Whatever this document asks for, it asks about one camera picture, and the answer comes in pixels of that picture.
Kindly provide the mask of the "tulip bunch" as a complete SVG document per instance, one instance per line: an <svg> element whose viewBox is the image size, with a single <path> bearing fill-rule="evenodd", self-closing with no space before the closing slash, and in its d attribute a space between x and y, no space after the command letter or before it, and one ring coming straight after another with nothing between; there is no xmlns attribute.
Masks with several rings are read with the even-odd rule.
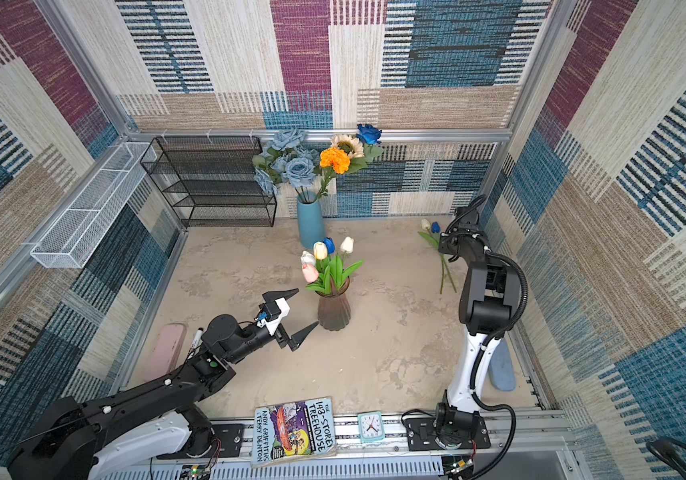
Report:
<svg viewBox="0 0 686 480"><path fill-rule="evenodd" d="M456 287L456 284L455 284L454 279L452 277L452 274L450 272L448 261L445 258L445 255L439 251L440 234L441 234L441 228L440 228L439 224L437 222L430 222L427 219L422 219L421 220L421 230L418 232L418 234L429 245L431 245L438 253L439 260L440 260L440 266L441 266L441 279L440 279L439 293L440 294L443 293L446 280L448 280L450 282L450 286L451 286L452 290L454 292L456 292L457 287Z"/></svg>

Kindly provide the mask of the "red ribbed glass vase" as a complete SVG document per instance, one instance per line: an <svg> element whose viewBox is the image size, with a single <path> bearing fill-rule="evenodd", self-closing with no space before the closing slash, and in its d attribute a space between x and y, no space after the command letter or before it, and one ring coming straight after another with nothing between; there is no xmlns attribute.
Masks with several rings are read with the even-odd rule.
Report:
<svg viewBox="0 0 686 480"><path fill-rule="evenodd" d="M344 329L351 319L351 307L346 296L351 279L348 278L339 290L330 295L318 293L317 316L319 325L328 331Z"/></svg>

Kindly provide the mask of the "pink tulip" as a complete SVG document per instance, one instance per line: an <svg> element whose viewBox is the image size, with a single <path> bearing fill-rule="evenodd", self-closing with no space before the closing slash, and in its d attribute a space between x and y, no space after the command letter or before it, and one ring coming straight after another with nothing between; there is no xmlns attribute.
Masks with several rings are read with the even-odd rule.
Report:
<svg viewBox="0 0 686 480"><path fill-rule="evenodd" d="M320 274L316 266L311 263L302 265L302 274L307 282L306 289L319 294L326 294L326 281L323 274Z"/></svg>

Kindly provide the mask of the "blue tulip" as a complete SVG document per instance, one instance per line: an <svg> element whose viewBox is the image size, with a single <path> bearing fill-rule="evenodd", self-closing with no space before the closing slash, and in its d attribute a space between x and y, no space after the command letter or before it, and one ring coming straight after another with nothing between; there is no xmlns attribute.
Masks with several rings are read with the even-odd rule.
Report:
<svg viewBox="0 0 686 480"><path fill-rule="evenodd" d="M329 255L332 255L335 252L335 244L334 241L330 237L326 237L323 240L323 243L326 246L327 252Z"/></svg>

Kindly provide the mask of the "cream tulip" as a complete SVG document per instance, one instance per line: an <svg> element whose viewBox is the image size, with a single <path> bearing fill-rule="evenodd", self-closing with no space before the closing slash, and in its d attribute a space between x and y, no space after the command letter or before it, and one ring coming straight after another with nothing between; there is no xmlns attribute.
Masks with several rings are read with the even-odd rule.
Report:
<svg viewBox="0 0 686 480"><path fill-rule="evenodd" d="M334 280L339 292L343 291L346 282L363 265L362 261L356 261L350 265L346 264L347 259L353 254L354 245L355 240L350 236L345 237L339 245L338 255L334 263Z"/></svg>

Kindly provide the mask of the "blue ceramic vase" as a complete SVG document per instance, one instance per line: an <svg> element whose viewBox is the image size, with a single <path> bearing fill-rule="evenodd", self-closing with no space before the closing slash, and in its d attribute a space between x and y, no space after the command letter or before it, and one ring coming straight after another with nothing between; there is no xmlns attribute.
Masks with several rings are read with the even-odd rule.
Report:
<svg viewBox="0 0 686 480"><path fill-rule="evenodd" d="M307 250L312 250L315 243L327 237L319 200L305 203L298 197L297 220L300 242Z"/></svg>

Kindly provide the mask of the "dark blue rose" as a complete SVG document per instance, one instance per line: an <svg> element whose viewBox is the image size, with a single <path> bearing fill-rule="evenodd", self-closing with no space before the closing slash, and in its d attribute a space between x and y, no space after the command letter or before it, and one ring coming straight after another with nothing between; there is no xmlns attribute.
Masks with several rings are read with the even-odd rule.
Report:
<svg viewBox="0 0 686 480"><path fill-rule="evenodd" d="M370 163L383 154L382 131L371 124L358 124L357 138L363 144L364 161Z"/></svg>

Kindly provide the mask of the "cream sunflower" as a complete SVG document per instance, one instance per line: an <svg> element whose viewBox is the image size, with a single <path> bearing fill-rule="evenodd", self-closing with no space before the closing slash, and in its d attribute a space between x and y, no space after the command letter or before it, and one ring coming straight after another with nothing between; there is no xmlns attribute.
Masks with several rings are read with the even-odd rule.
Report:
<svg viewBox="0 0 686 480"><path fill-rule="evenodd" d="M347 134L335 135L331 139L330 147L338 147L348 154L351 159L351 166L347 173L358 172L367 166L367 163L364 161L363 144L355 136Z"/></svg>

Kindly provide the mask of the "orange marigold flower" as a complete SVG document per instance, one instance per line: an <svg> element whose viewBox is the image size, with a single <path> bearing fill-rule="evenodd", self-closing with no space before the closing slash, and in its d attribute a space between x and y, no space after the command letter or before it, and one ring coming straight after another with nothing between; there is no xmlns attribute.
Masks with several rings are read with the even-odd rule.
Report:
<svg viewBox="0 0 686 480"><path fill-rule="evenodd" d="M348 154L338 148L330 147L320 154L319 175L321 176L320 188L317 198L321 199L328 195L328 187L333 179L338 175L347 173L351 166L351 159Z"/></svg>

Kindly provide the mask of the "pale blue rose bouquet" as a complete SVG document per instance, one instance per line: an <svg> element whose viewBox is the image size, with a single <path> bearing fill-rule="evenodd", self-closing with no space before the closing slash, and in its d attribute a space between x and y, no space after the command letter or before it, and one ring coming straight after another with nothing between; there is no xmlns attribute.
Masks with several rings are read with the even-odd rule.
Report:
<svg viewBox="0 0 686 480"><path fill-rule="evenodd" d="M312 188L319 176L320 153L303 146L306 137L307 132L300 129L280 131L252 157L254 180L264 195L276 196L279 187L288 184L302 203L317 200Z"/></svg>

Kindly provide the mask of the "white tulip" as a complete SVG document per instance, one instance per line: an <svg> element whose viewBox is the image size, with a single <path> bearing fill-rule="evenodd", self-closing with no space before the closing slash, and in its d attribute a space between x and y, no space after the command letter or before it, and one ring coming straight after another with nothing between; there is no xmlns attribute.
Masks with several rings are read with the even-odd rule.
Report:
<svg viewBox="0 0 686 480"><path fill-rule="evenodd" d="M316 267L316 258L311 252L303 251L300 259L303 268L305 268L307 265Z"/></svg>

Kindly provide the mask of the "yellow tulip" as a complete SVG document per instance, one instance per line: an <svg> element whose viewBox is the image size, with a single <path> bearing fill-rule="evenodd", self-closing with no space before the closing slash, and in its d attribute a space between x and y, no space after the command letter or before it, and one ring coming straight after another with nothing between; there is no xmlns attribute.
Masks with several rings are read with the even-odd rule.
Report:
<svg viewBox="0 0 686 480"><path fill-rule="evenodd" d="M325 273L326 268L329 266L331 255L328 254L323 240L316 242L313 245L313 255L316 258L316 268L320 274Z"/></svg>

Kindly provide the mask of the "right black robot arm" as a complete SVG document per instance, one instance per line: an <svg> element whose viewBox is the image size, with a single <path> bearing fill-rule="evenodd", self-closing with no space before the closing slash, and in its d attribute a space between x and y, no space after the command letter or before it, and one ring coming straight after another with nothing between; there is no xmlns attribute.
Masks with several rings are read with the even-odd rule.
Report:
<svg viewBox="0 0 686 480"><path fill-rule="evenodd" d="M457 449L482 435L482 411L496 408L482 401L493 354L522 317L528 284L521 267L494 252L480 226L478 199L457 209L439 235L439 252L467 265L459 298L458 318L465 329L465 351L456 373L437 405L434 427L437 444Z"/></svg>

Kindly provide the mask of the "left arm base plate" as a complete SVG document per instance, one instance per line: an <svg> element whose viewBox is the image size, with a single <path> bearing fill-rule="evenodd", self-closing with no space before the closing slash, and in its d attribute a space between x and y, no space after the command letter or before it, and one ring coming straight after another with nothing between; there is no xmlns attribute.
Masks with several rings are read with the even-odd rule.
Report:
<svg viewBox="0 0 686 480"><path fill-rule="evenodd" d="M236 458L240 455L244 429L242 423L197 428L186 442L183 455L186 458Z"/></svg>

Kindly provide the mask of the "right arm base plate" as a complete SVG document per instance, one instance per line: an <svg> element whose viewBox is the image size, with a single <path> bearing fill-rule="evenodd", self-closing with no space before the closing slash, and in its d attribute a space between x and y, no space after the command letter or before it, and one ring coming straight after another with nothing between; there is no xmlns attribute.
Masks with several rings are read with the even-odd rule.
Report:
<svg viewBox="0 0 686 480"><path fill-rule="evenodd" d="M483 450L492 444L484 418L478 413L461 412L454 423L435 426L435 419L426 415L401 418L410 451Z"/></svg>

